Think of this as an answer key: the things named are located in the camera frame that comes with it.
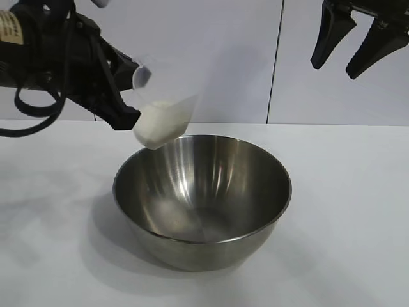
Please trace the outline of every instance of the translucent plastic cup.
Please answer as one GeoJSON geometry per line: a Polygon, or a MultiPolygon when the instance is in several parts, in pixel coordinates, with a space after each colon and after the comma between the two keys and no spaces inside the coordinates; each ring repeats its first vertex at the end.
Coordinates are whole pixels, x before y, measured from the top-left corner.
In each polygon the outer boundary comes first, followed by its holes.
{"type": "Polygon", "coordinates": [[[141,117],[133,132],[139,142],[154,150],[185,133],[198,100],[198,86],[174,65],[137,62],[140,67],[132,83],[141,117]]]}

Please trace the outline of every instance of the white table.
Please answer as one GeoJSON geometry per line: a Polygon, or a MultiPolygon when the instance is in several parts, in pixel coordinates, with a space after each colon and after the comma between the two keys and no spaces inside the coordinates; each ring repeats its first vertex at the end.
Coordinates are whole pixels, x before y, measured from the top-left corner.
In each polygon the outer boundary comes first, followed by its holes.
{"type": "Polygon", "coordinates": [[[409,128],[192,124],[189,133],[250,141],[287,167],[293,199],[254,256],[199,274],[158,265],[111,196],[141,146],[103,122],[62,121],[0,139],[1,306],[408,306],[409,128]]]}

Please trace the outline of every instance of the white powder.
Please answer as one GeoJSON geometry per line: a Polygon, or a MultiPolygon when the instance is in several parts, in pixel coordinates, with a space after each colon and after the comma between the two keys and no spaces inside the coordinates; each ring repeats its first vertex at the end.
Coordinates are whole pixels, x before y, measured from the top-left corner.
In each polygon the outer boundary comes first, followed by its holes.
{"type": "Polygon", "coordinates": [[[140,108],[133,132],[146,148],[158,149],[185,133],[192,110],[186,104],[155,101],[140,108]]]}

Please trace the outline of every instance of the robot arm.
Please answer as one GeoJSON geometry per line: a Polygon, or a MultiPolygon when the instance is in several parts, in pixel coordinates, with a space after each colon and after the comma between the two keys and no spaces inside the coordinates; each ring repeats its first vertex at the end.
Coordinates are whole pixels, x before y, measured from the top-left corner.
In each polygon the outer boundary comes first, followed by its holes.
{"type": "Polygon", "coordinates": [[[374,17],[371,29],[346,68],[351,79],[409,44],[408,0],[324,0],[321,29],[311,62],[321,68],[337,44],[357,25],[356,10],[374,17]]]}
{"type": "MultiPolygon", "coordinates": [[[[103,7],[108,1],[94,3],[103,7]]],[[[120,92],[132,88],[138,64],[109,45],[97,24],[75,11],[73,0],[20,0],[0,12],[0,21],[0,86],[17,89],[19,111],[46,118],[31,129],[0,129],[0,135],[26,136],[48,127],[65,98],[115,130],[132,129],[140,112],[126,106],[120,92]],[[19,98],[22,88],[47,91],[56,103],[30,106],[19,98]]]]}

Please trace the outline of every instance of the white wall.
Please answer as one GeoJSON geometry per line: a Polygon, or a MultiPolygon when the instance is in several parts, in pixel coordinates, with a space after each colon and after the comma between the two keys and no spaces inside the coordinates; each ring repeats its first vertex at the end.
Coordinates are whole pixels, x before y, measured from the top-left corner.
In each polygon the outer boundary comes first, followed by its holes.
{"type": "MultiPolygon", "coordinates": [[[[2,0],[1,6],[11,2],[2,0]]],[[[90,0],[76,3],[119,50],[165,60],[202,78],[194,121],[266,122],[281,0],[112,0],[103,10],[90,0]]],[[[47,104],[44,93],[24,96],[47,104]]],[[[123,96],[135,105],[129,93],[123,96]]],[[[0,88],[0,99],[0,118],[25,118],[13,105],[13,90],[0,88]]],[[[69,103],[61,118],[93,116],[69,103]]]]}
{"type": "Polygon", "coordinates": [[[270,123],[409,125],[409,47],[381,60],[357,80],[345,68],[372,18],[354,13],[357,27],[325,66],[310,63],[322,0],[285,0],[270,107],[270,123]]]}

